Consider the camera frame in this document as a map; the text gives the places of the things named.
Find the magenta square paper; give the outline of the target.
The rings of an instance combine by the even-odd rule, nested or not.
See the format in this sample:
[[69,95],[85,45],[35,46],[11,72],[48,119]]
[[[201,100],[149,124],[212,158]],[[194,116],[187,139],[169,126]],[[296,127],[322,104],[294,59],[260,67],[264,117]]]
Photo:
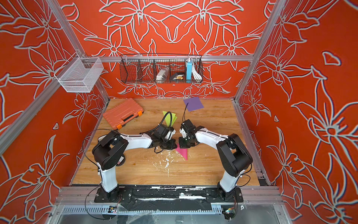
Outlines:
[[187,148],[181,148],[180,146],[177,146],[175,149],[186,161],[188,160],[188,152]]

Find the lime green square paper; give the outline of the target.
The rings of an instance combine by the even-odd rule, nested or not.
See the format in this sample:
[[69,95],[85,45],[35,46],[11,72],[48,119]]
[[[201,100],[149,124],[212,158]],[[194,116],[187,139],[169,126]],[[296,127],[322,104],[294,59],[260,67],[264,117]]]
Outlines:
[[165,116],[165,122],[166,122],[166,125],[169,127],[169,126],[173,126],[173,124],[175,123],[175,121],[177,120],[177,116],[175,113],[171,113],[166,115],[167,114],[167,111],[163,111],[163,115]]

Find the purple square paper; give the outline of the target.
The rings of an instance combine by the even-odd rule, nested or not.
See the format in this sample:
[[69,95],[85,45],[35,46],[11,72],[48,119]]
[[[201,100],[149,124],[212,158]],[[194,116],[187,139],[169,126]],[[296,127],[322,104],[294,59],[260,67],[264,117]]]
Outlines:
[[204,108],[204,105],[202,104],[199,97],[185,99],[184,104],[189,112]]

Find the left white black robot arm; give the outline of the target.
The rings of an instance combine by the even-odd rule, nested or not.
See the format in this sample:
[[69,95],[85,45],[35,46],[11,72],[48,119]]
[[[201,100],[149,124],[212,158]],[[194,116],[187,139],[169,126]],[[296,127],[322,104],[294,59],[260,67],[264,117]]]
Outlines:
[[110,131],[93,148],[92,154],[99,168],[101,176],[100,187],[94,202],[113,203],[121,199],[116,178],[116,165],[124,152],[137,148],[156,148],[172,150],[177,145],[172,136],[176,131],[172,128],[154,133],[140,135],[125,135]]

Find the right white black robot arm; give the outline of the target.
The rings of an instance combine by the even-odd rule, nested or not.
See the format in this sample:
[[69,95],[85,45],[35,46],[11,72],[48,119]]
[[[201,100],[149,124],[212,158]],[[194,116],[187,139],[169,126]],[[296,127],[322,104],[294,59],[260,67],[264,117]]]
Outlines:
[[217,184],[217,194],[220,200],[237,199],[237,182],[253,162],[251,154],[246,149],[240,137],[236,134],[222,135],[209,131],[204,127],[192,130],[180,129],[180,148],[191,148],[205,144],[217,150],[224,174]]

